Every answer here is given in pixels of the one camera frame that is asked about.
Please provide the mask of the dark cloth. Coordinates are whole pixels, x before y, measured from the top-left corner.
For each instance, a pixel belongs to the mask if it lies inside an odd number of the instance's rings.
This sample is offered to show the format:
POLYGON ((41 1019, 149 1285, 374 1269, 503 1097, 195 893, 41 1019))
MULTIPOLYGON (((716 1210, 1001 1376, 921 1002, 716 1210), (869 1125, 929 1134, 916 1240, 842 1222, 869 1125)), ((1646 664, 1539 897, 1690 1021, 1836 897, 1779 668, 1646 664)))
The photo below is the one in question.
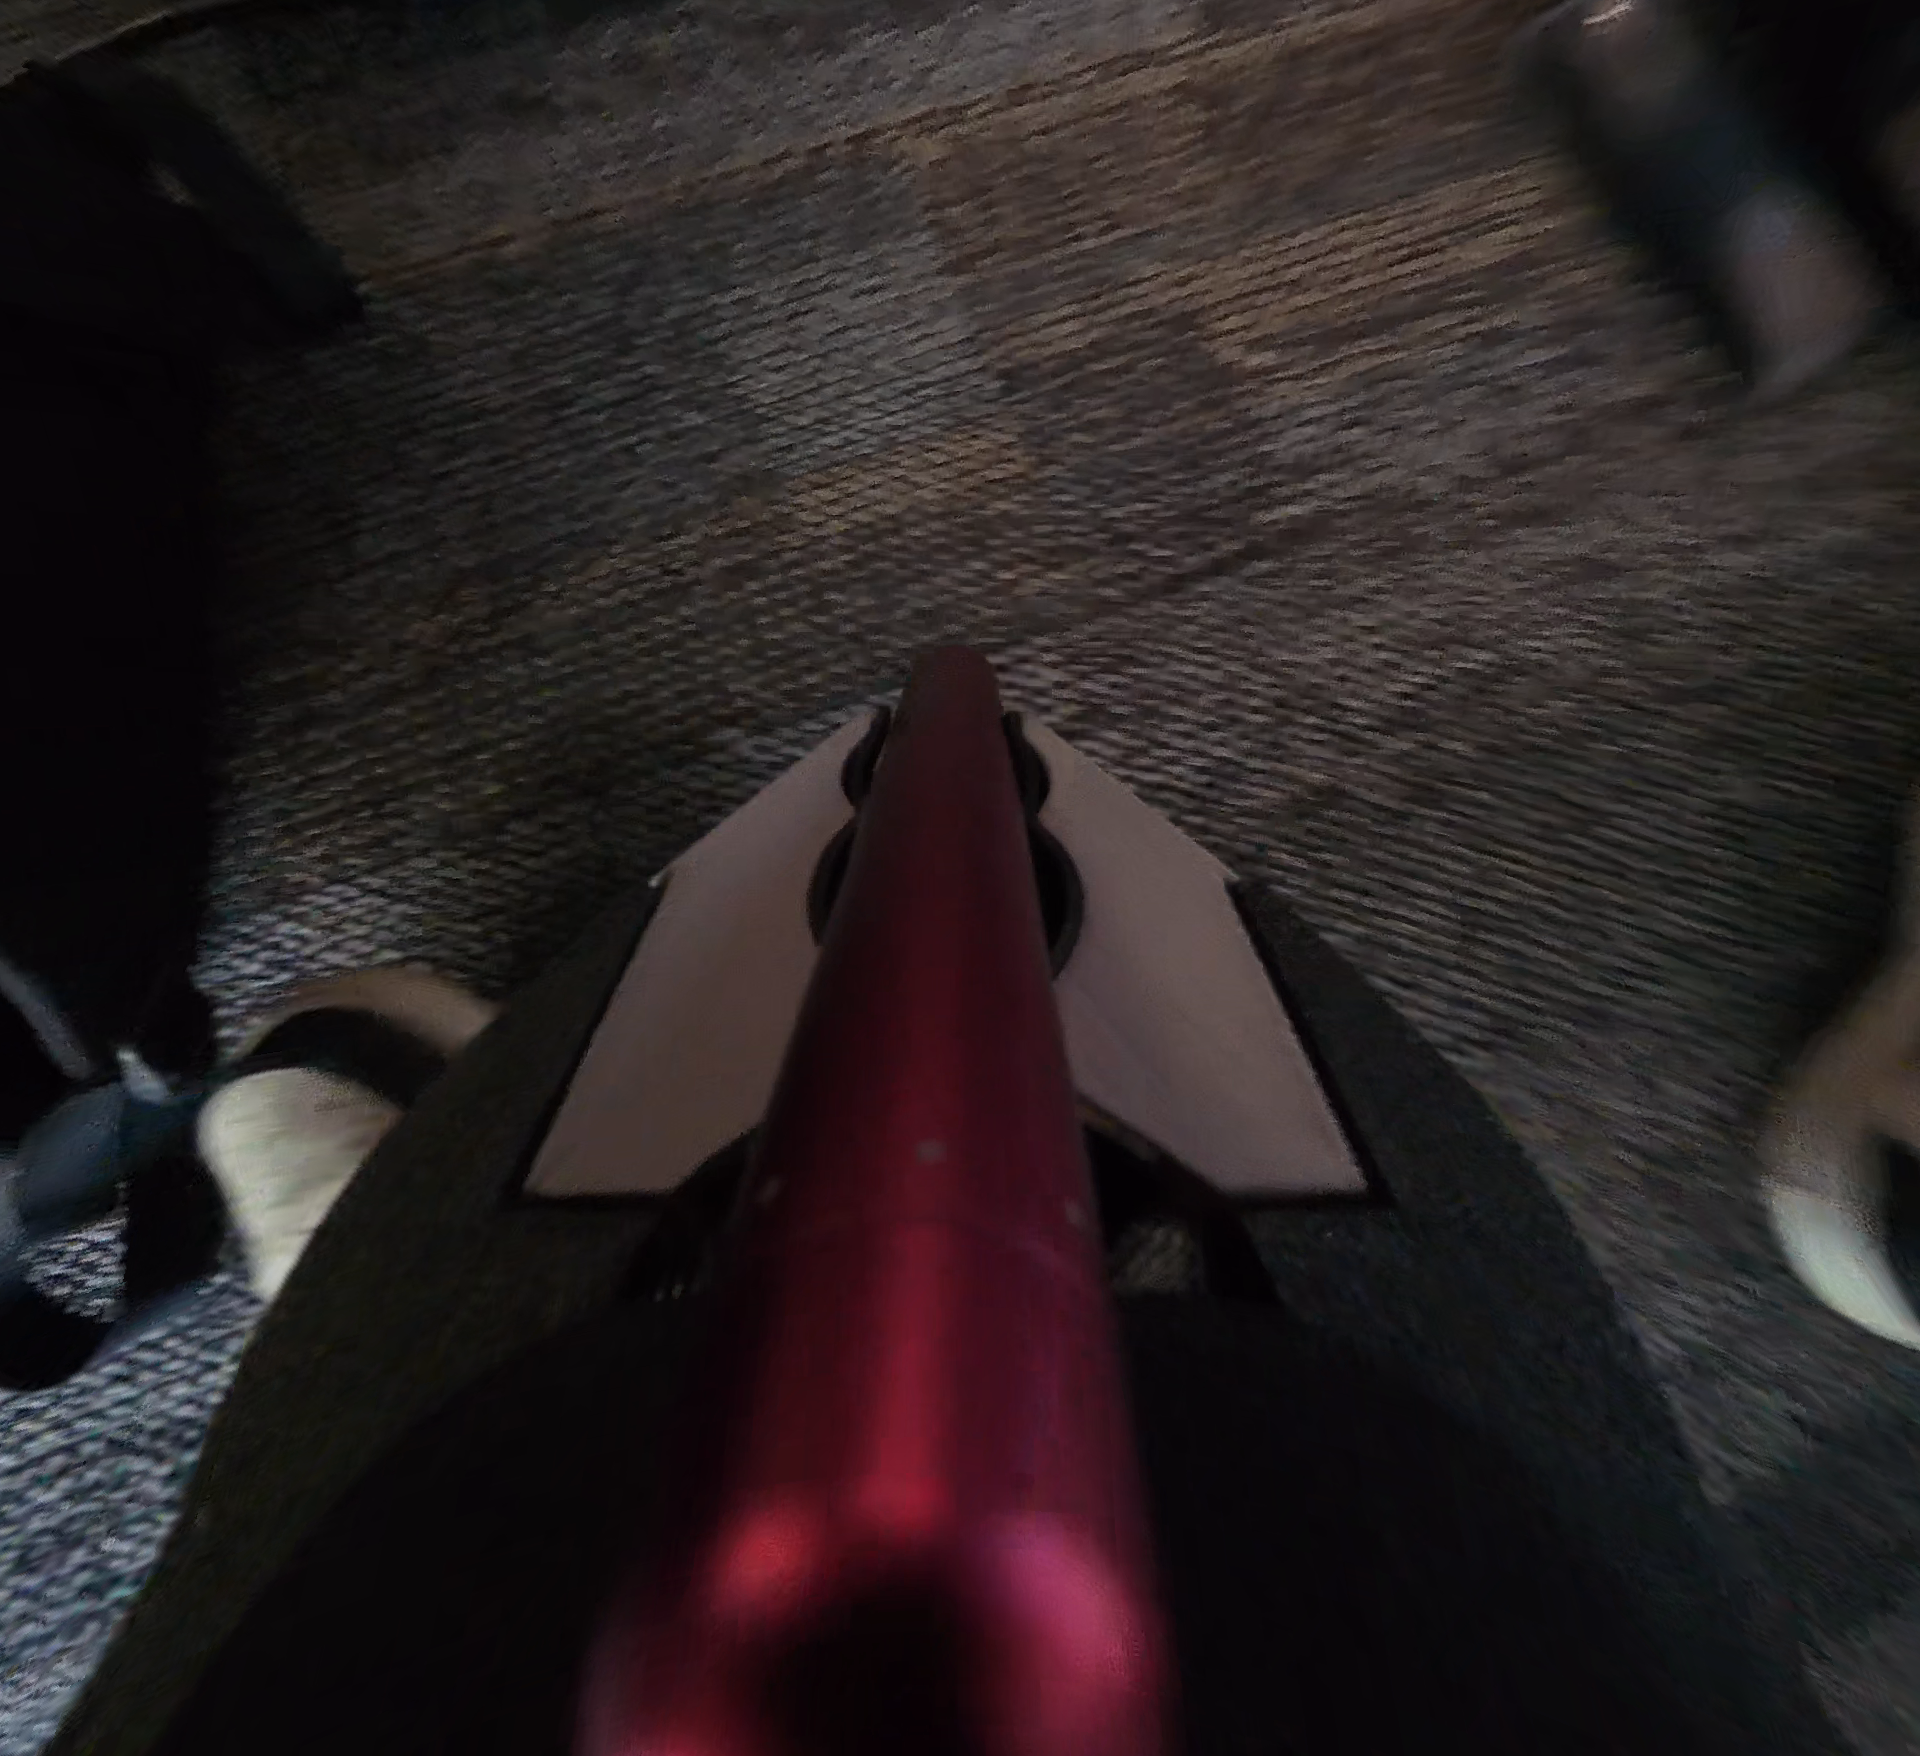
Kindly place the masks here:
POLYGON ((107 48, 3 81, 3 1145, 121 1051, 201 1065, 223 369, 361 310, 176 83, 107 48))

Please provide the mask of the red metal tube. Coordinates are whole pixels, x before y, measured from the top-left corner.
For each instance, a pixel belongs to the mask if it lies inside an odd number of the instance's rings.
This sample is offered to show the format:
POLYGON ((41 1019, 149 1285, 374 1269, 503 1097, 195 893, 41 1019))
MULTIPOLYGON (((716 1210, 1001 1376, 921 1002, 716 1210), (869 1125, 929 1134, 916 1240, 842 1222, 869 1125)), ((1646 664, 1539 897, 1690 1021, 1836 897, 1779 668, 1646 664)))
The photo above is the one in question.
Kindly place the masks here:
POLYGON ((1180 1684, 996 674, 914 664, 590 1754, 1149 1754, 1180 1684))

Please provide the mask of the white and black shoe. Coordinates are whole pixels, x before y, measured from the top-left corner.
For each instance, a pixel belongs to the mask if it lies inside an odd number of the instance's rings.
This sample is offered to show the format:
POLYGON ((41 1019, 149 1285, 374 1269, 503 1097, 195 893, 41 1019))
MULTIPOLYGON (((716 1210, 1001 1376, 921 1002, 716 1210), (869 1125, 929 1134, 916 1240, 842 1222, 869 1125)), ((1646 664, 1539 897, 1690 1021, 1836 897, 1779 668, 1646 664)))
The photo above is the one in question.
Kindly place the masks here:
POLYGON ((371 1153, 497 1019, 417 964, 323 977, 235 1048, 195 1118, 247 1289, 275 1304, 371 1153))
POLYGON ((1915 1354, 1915 1298, 1892 1253, 1890 1149, 1917 1149, 1915 849, 1901 855, 1884 952, 1787 1071, 1757 1149, 1763 1212, 1799 1287, 1915 1354))

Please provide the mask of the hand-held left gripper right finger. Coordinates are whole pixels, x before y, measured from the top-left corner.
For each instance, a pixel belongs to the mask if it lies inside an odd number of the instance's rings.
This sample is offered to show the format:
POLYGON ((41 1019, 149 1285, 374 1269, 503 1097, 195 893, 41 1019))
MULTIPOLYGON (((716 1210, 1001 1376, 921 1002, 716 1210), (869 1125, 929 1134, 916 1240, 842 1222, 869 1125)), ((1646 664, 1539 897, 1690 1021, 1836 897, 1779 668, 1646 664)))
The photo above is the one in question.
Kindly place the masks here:
POLYGON ((1046 724, 1003 729, 1076 1094, 1227 1201, 1367 1198, 1227 867, 1046 724))

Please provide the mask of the metal chair leg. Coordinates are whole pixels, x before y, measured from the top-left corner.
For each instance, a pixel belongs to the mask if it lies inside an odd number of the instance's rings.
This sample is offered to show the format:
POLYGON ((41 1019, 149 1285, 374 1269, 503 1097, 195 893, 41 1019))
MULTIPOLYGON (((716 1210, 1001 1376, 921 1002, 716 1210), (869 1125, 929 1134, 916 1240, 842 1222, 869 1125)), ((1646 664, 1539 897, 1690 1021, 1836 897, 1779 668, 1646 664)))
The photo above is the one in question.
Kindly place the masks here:
POLYGON ((1890 291, 1863 235, 1686 0, 1561 0, 1518 32, 1513 67, 1753 400, 1787 400, 1868 339, 1890 291))

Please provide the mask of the black chair caster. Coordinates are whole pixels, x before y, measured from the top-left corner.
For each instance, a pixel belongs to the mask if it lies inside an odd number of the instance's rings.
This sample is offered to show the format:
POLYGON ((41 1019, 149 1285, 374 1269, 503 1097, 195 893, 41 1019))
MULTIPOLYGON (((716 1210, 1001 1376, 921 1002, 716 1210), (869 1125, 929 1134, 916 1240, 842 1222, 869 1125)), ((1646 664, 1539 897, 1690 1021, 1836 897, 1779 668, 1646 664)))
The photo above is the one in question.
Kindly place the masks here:
POLYGON ((171 1327, 220 1270, 225 1205, 198 1154, 195 1123, 215 1060, 212 1008, 163 973, 131 1028, 87 1048, 77 1024, 3 961, 3 1118, 26 1056, 46 1097, 3 1141, 1 1388, 49 1390, 171 1327), (33 1256, 121 1219, 115 1310, 92 1319, 36 1285, 33 1256))

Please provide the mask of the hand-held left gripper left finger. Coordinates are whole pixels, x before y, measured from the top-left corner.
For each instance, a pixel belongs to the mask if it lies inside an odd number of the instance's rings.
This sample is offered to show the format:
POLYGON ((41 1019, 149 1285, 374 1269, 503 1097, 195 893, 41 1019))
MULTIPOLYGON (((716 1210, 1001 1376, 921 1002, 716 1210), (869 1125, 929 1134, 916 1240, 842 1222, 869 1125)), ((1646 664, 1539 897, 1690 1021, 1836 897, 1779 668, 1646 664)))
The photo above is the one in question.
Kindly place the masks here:
POLYGON ((818 961, 812 885, 854 821, 850 763, 882 727, 882 710, 854 717, 649 880, 526 1198, 670 1196, 764 1118, 818 961))

